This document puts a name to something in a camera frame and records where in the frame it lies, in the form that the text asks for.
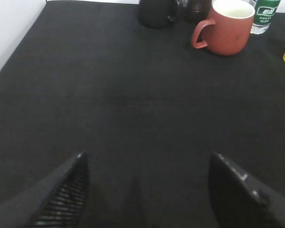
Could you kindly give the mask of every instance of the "dark cup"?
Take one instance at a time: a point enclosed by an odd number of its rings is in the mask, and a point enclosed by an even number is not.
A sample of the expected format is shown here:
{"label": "dark cup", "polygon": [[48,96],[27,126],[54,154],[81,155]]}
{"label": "dark cup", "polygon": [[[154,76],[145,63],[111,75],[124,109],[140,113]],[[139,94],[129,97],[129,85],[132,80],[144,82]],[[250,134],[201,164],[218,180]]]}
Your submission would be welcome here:
{"label": "dark cup", "polygon": [[138,20],[151,28],[167,27],[179,20],[182,0],[140,0]]}

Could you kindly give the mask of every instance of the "red mug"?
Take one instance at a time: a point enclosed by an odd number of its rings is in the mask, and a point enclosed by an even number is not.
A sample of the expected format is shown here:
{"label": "red mug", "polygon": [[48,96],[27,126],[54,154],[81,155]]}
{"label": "red mug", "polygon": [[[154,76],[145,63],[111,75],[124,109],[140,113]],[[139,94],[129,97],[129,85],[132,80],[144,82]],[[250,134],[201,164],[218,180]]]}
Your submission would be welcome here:
{"label": "red mug", "polygon": [[[242,0],[216,0],[206,20],[195,28],[191,44],[195,48],[230,56],[240,52],[248,41],[255,9]],[[197,42],[201,33],[202,42]]]}

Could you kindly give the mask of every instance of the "plastic water bottle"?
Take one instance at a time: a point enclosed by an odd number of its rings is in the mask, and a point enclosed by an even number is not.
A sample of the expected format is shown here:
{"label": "plastic water bottle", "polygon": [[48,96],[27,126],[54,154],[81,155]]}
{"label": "plastic water bottle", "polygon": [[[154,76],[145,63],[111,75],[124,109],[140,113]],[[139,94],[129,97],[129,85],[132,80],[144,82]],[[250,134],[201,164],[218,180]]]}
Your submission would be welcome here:
{"label": "plastic water bottle", "polygon": [[276,8],[280,4],[281,0],[250,0],[255,10],[255,19],[250,33],[262,34],[270,26],[271,18],[276,13]]}

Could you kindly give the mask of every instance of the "mug handle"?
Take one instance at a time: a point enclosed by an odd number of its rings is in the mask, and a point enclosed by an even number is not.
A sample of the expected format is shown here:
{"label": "mug handle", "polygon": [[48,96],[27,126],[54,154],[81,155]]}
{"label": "mug handle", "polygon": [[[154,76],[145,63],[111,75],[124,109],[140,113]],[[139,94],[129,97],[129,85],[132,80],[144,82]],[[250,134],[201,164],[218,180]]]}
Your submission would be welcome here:
{"label": "mug handle", "polygon": [[201,31],[203,30],[203,28],[205,28],[208,25],[215,25],[215,20],[214,19],[207,19],[207,20],[202,20],[194,29],[194,32],[192,34],[192,38],[191,38],[191,44],[192,46],[194,46],[195,48],[204,48],[207,47],[207,43],[206,41],[201,41],[201,42],[197,42],[198,38],[200,36]]}
{"label": "mug handle", "polygon": [[168,16],[168,20],[175,23],[181,18],[181,12],[182,12],[182,0],[174,0],[176,2],[176,15],[170,15]]}

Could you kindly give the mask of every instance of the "black tablecloth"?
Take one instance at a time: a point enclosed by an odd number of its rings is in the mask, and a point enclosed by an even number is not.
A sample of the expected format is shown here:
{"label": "black tablecloth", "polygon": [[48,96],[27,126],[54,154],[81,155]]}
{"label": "black tablecloth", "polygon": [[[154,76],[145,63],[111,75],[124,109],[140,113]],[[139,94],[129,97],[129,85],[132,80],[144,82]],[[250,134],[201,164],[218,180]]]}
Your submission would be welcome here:
{"label": "black tablecloth", "polygon": [[0,72],[0,203],[81,151],[99,218],[140,192],[148,224],[217,227],[214,151],[285,195],[285,14],[221,57],[190,47],[192,24],[145,28],[136,8],[46,4]]}

